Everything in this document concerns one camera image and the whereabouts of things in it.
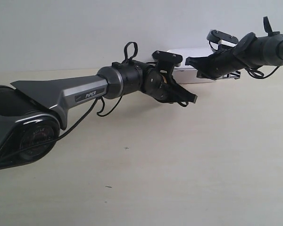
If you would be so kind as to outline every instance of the white wall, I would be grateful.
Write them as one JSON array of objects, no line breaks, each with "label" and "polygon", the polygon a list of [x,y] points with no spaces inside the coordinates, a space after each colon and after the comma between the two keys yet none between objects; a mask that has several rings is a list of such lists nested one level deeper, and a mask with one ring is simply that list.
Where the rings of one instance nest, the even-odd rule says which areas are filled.
[{"label": "white wall", "polygon": [[262,17],[283,32],[283,0],[0,0],[0,71],[99,68],[156,50],[207,46],[210,29],[264,35]]}]

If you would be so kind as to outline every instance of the beige table surface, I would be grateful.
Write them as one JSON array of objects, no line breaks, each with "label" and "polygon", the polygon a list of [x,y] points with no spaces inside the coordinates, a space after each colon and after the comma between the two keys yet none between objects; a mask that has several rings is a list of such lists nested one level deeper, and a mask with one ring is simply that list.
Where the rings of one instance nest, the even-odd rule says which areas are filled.
[{"label": "beige table surface", "polygon": [[[95,72],[0,73],[0,84]],[[125,96],[40,161],[0,170],[0,226],[283,226],[283,67],[243,75],[185,85],[199,95],[187,108]]]}]

